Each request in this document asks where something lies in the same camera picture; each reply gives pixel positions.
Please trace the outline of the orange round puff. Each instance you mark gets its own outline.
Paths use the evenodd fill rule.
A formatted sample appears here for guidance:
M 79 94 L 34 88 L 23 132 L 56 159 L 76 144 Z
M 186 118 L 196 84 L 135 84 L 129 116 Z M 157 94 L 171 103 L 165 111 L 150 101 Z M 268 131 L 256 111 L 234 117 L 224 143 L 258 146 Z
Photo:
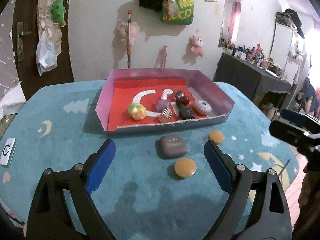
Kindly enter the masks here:
M 221 131 L 215 129 L 209 132 L 208 139 L 214 141 L 216 144 L 220 144 L 224 141 L 225 136 Z
M 181 158 L 174 165 L 175 173 L 180 178 L 189 178 L 196 173 L 197 166 L 195 161 L 190 158 Z

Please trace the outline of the pink round Melody case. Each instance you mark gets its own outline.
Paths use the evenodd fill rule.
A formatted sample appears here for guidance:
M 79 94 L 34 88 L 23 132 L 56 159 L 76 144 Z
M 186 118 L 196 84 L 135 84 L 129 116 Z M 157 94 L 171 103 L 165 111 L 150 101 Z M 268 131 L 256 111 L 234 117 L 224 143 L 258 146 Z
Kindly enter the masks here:
M 210 104 L 203 100 L 196 100 L 194 103 L 194 109 L 202 116 L 207 116 L 212 111 Z

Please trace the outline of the black nail polish bottle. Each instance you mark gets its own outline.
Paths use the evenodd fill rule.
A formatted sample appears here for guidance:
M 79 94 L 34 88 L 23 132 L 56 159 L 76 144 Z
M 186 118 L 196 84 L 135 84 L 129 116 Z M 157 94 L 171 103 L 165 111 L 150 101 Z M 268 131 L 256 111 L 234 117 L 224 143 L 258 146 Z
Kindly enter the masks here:
M 195 119 L 194 111 L 186 107 L 181 100 L 176 100 L 176 106 L 178 107 L 178 116 L 181 120 Z

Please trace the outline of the dark red nail polish bottle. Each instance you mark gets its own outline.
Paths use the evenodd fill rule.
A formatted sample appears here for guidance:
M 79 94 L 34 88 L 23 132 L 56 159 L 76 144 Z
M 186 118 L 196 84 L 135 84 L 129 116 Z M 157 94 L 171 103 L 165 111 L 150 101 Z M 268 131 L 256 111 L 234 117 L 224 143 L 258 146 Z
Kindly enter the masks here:
M 190 99 L 186 96 L 185 92 L 180 89 L 174 91 L 173 98 L 176 101 L 179 100 L 184 106 L 187 106 L 190 103 Z

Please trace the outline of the grey earbuds case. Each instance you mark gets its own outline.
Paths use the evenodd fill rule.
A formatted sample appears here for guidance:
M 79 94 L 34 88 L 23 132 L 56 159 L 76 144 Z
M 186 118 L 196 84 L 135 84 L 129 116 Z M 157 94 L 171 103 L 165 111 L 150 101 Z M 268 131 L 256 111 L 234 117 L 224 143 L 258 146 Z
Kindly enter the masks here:
M 166 135 L 160 141 L 161 155 L 165 159 L 175 159 L 188 152 L 185 140 L 179 134 Z

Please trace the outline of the lilac nail polish bottle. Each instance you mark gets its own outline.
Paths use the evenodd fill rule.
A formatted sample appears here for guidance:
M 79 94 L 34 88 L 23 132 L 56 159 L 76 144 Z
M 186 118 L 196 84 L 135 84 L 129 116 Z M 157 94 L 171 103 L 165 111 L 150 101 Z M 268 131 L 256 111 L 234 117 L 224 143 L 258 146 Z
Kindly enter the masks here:
M 161 112 L 166 108 L 170 107 L 170 102 L 168 101 L 167 93 L 163 92 L 161 98 L 156 103 L 157 112 Z

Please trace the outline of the green capybara figurine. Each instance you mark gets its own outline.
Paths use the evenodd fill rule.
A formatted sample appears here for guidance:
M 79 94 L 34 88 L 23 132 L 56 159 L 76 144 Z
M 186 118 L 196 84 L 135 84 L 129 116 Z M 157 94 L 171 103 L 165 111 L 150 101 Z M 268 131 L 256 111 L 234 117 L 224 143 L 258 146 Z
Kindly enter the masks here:
M 128 107 L 128 113 L 133 120 L 144 120 L 147 116 L 146 108 L 140 103 L 131 103 Z

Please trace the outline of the dark cloth covered side table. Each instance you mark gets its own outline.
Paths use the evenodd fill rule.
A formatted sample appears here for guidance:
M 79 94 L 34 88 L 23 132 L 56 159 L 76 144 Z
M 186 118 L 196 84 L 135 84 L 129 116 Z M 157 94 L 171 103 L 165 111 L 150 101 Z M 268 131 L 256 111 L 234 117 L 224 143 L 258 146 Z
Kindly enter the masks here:
M 289 94 L 291 89 L 287 81 L 226 53 L 221 54 L 213 81 L 233 85 L 251 101 L 255 101 L 260 93 Z

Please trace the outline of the white square device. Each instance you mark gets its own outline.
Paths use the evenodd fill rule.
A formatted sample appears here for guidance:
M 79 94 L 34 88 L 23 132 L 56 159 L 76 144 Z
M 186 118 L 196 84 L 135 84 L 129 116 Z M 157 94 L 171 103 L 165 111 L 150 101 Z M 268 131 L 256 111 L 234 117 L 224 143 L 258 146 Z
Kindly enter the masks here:
M 11 159 L 14 154 L 14 150 L 16 147 L 16 139 L 9 138 L 6 140 L 4 144 L 3 151 L 1 153 L 1 165 L 2 166 L 9 166 L 11 163 Z

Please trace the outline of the teal patterned table mat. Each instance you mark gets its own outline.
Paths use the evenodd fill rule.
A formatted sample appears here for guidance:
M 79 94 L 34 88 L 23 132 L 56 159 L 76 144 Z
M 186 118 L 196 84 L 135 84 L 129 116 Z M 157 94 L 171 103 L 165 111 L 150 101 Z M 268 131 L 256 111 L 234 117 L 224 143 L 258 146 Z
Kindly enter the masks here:
M 24 105 L 4 135 L 16 148 L 1 167 L 1 200 L 23 221 L 42 172 L 68 170 L 100 148 L 107 136 L 95 112 L 103 81 L 44 87 Z M 269 133 L 270 121 L 232 85 L 219 87 L 234 101 L 223 124 L 221 151 L 253 171 L 274 168 L 284 188 L 299 171 L 288 144 Z M 91 195 L 117 239 L 202 239 L 228 194 L 221 190 L 204 153 L 212 127 L 181 131 L 196 173 L 180 179 L 174 160 L 161 155 L 161 134 L 113 137 L 116 155 L 100 187 Z

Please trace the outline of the red Miniso paper liner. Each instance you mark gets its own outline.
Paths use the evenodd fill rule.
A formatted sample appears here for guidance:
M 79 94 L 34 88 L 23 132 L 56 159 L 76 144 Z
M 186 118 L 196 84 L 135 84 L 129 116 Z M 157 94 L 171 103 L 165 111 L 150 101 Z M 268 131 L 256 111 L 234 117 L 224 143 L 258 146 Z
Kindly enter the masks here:
M 124 127 L 137 127 L 143 125 L 161 125 L 159 111 L 156 109 L 161 95 L 168 89 L 181 90 L 190 99 L 188 107 L 193 108 L 196 100 L 202 98 L 194 89 L 187 87 L 183 78 L 147 79 L 147 80 L 117 80 L 114 81 L 113 98 L 107 122 L 107 131 L 114 132 Z M 129 114 L 128 107 L 131 103 L 143 105 L 148 112 L 143 120 L 136 121 Z

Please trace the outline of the pink cardboard box tray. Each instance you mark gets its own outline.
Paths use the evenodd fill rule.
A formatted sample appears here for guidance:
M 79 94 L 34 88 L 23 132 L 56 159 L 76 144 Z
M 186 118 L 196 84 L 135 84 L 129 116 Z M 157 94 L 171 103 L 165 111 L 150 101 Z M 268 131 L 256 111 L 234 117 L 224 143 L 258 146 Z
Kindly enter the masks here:
M 197 94 L 210 104 L 212 111 L 207 116 L 195 115 L 195 119 L 181 120 L 178 116 L 178 110 L 172 108 L 173 115 L 169 123 L 159 126 L 143 125 L 137 127 L 124 127 L 114 132 L 107 131 L 107 122 L 110 114 L 110 107 L 113 98 L 114 81 L 117 80 L 147 80 L 147 79 L 173 79 L 183 78 L 187 81 L 187 87 L 195 90 Z M 171 132 L 184 129 L 212 126 L 222 124 L 228 119 L 234 101 L 220 89 L 212 80 L 206 77 L 198 70 L 189 69 L 116 69 L 106 79 L 101 90 L 95 112 L 100 120 L 104 131 L 108 135 L 114 134 L 142 134 L 153 132 Z

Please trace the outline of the dark brown wooden door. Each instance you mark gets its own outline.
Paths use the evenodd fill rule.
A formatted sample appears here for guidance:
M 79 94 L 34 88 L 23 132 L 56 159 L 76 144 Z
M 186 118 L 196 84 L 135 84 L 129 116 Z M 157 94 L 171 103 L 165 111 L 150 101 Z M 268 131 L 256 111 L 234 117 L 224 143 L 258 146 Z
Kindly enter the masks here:
M 69 55 L 68 27 L 62 28 L 62 52 L 57 56 L 57 68 L 40 75 L 36 66 L 36 46 L 39 42 L 36 16 L 37 0 L 16 0 L 12 22 L 12 44 L 15 65 L 25 98 L 30 99 L 39 89 L 74 81 Z M 18 61 L 17 26 L 22 22 L 23 60 Z

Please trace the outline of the orange grey mop pole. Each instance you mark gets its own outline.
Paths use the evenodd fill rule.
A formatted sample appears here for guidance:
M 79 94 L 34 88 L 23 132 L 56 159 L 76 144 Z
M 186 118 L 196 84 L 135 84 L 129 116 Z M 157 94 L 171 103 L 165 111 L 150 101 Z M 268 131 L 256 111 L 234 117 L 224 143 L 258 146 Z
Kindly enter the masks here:
M 130 43 L 130 38 L 131 38 L 131 16 L 132 16 L 132 11 L 128 10 L 128 19 L 127 19 L 127 67 L 130 69 L 131 68 L 131 43 Z

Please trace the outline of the beige hanging organizer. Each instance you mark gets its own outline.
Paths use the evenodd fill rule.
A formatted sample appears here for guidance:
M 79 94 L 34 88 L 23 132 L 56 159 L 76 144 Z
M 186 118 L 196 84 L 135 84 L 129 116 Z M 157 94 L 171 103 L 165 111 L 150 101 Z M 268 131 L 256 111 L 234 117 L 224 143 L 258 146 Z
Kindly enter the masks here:
M 41 38 L 45 32 L 48 40 L 53 44 L 56 56 L 62 49 L 62 32 L 60 25 L 53 19 L 51 8 L 56 0 L 37 0 L 37 27 L 38 36 Z

